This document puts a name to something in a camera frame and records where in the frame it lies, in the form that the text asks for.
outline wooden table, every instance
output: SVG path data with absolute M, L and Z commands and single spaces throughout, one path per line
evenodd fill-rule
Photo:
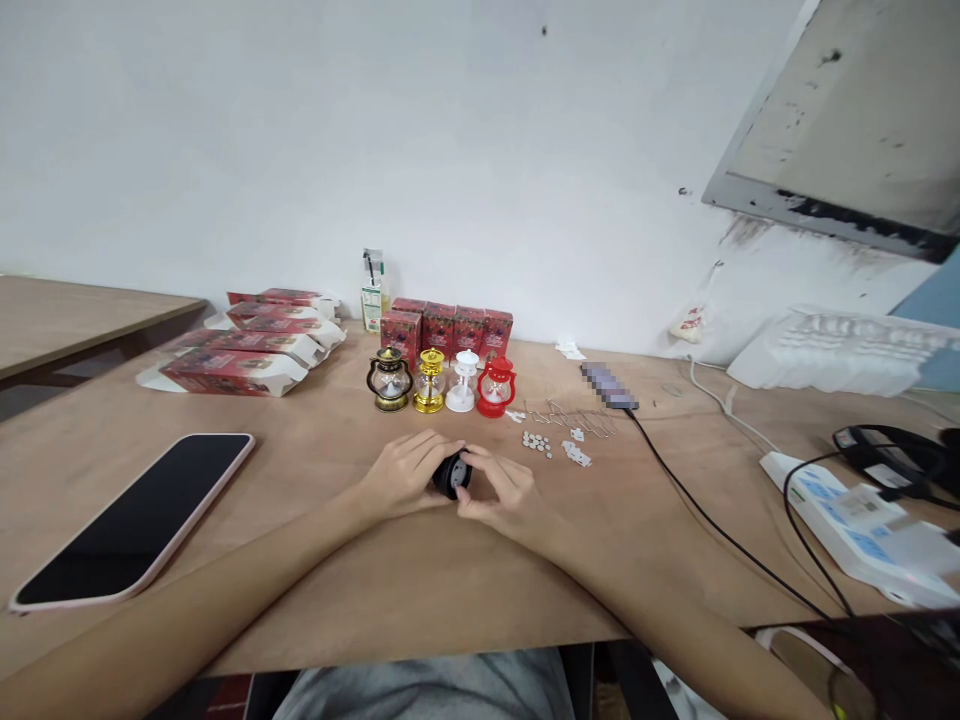
M 0 389 L 75 387 L 87 378 L 55 371 L 114 348 L 135 357 L 143 350 L 135 333 L 205 305 L 175 295 L 0 276 Z
M 806 621 L 813 615 L 706 528 L 657 465 L 625 417 L 609 439 L 590 436 L 593 466 L 562 450 L 548 460 L 521 445 L 508 417 L 412 407 L 387 415 L 364 386 L 377 338 L 354 324 L 343 347 L 279 399 L 167 394 L 137 387 L 146 355 L 0 426 L 0 595 L 8 597 L 90 517 L 182 435 L 251 432 L 254 451 L 228 490 L 185 543 L 162 585 L 296 517 L 357 482 L 388 440 L 434 427 L 532 467 L 547 500 L 572 520 L 607 533 L 621 551 L 669 573 L 697 598 L 742 627 Z M 805 557 L 780 496 L 757 464 L 766 449 L 696 390 L 679 361 L 586 351 L 605 360 L 641 400 L 654 443 L 714 518 L 763 562 L 838 617 L 842 611 Z M 554 398 L 567 410 L 597 401 L 579 363 L 546 345 L 513 341 L 519 397 Z M 720 371 L 700 379 L 724 396 Z M 663 384 L 681 391 L 669 394 Z M 818 391 L 740 387 L 735 411 L 780 445 L 809 458 L 831 449 L 847 424 L 893 423 L 928 435 L 945 425 L 905 400 Z M 827 463 L 848 484 L 857 476 Z M 492 489 L 482 476 L 471 487 Z M 945 510 L 908 501 L 911 512 L 949 524 Z M 895 612 L 872 587 L 828 567 L 861 613 Z M 0 676 L 116 612 L 101 606 L 27 617 L 0 617 Z M 473 651 L 505 650 L 625 636 L 624 629 L 562 572 L 454 508 L 390 521 L 323 563 L 265 613 L 214 663 L 229 674 Z

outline finger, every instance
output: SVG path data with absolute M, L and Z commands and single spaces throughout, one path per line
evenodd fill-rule
M 500 466 L 504 469 L 504 471 L 507 471 L 508 469 L 512 469 L 512 470 L 516 470 L 518 472 L 523 472 L 523 473 L 530 472 L 530 468 L 524 465 L 521 465 L 520 463 L 514 462 L 510 458 L 504 457 L 503 455 L 494 455 L 492 452 L 490 452 L 484 447 L 480 447 L 479 445 L 473 445 L 473 444 L 467 445 L 467 451 L 473 453 L 474 455 L 483 455 L 486 457 L 494 458 L 498 463 L 500 463 Z
M 433 428 L 427 428 L 426 430 L 418 432 L 416 435 L 410 437 L 408 440 L 406 440 L 406 442 L 402 444 L 398 443 L 397 450 L 400 451 L 401 455 L 406 455 L 418 445 L 422 445 L 430 438 L 435 437 L 436 434 L 436 430 Z
M 487 457 L 493 456 L 493 453 L 487 450 L 486 448 L 480 447 L 479 445 L 474 445 L 473 443 L 470 443 L 469 445 L 467 445 L 467 450 L 473 453 L 474 455 L 486 455 Z
M 467 520 L 479 520 L 491 523 L 496 515 L 498 503 L 474 500 L 465 487 L 457 487 L 457 515 Z
M 440 467 L 440 463 L 442 463 L 445 458 L 462 450 L 464 445 L 463 440 L 451 440 L 440 443 L 439 445 L 434 445 L 427 451 L 427 454 L 423 456 L 423 459 L 420 460 L 416 472 L 423 473 L 429 478 L 433 475 L 434 470 Z
M 430 508 L 443 507 L 452 502 L 446 495 L 440 493 L 426 492 L 417 500 L 417 510 L 429 510 Z
M 500 463 L 503 469 L 507 471 L 508 475 L 510 474 L 511 470 L 519 473 L 530 472 L 530 468 L 528 468 L 526 465 L 521 465 L 520 463 L 515 462 L 508 457 L 504 457 L 503 455 L 494 455 L 494 457 L 497 459 L 497 462 Z
M 497 496 L 501 499 L 503 499 L 504 495 L 510 495 L 517 491 L 516 484 L 510 479 L 510 476 L 507 475 L 495 457 L 491 455 L 474 455 L 469 452 L 460 453 L 460 457 L 470 467 L 483 471 L 483 474 L 487 476 L 487 480 L 493 485 L 493 489 L 497 491 Z
M 430 472 L 433 472 L 437 469 L 437 466 L 440 465 L 443 458 L 447 457 L 447 455 L 453 455 L 462 448 L 464 444 L 462 440 L 447 440 L 443 435 L 434 435 L 425 443 L 415 447 L 407 455 L 407 461 L 411 463 L 413 468 L 419 470 L 420 466 L 426 462 L 428 457 L 435 456 L 438 452 L 449 450 L 446 455 L 441 456 L 440 459 L 434 463 L 433 469 L 430 470 Z

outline power strip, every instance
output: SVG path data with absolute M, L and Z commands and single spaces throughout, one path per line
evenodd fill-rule
M 760 460 L 781 493 L 787 473 L 802 463 L 776 452 Z M 875 497 L 875 501 L 861 500 L 853 512 L 847 512 L 838 498 L 854 496 Z M 902 507 L 881 500 L 876 488 L 861 484 L 847 490 L 829 470 L 807 465 L 791 478 L 788 497 L 796 513 L 850 577 L 873 585 L 888 599 L 908 607 L 960 605 L 960 595 L 940 577 L 905 567 L 884 548 L 885 539 L 893 534 L 889 526 L 910 520 Z

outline white wall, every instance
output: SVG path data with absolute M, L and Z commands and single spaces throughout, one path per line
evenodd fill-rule
M 800 4 L 5 3 L 0 271 L 356 312 L 367 245 L 517 337 L 680 354 L 665 328 L 722 256 L 715 361 L 791 303 L 886 313 L 933 268 L 721 244 L 733 215 L 695 199 Z

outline black object in hands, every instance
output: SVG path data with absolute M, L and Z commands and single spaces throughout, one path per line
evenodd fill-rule
M 467 451 L 455 452 L 440 463 L 440 467 L 433 473 L 433 484 L 442 495 L 446 495 L 451 500 L 457 499 L 457 486 L 467 487 L 470 484 L 470 476 L 473 474 L 473 468 L 460 457 L 461 452 Z

